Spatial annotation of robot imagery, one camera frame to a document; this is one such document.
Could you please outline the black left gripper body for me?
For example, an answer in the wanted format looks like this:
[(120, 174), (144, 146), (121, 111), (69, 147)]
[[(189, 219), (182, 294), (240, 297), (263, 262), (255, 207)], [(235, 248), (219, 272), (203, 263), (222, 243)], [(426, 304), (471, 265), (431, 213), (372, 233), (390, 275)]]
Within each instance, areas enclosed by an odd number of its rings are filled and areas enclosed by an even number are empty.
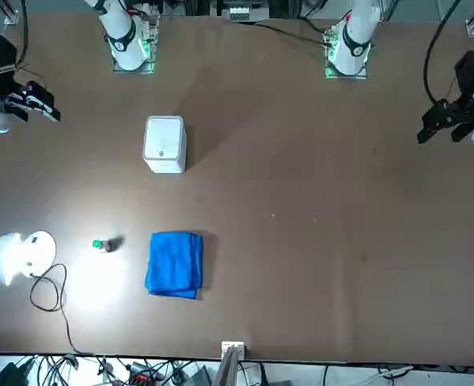
[(465, 104), (474, 93), (474, 51), (467, 51), (455, 65), (456, 79), (460, 89), (457, 99), (459, 104)]

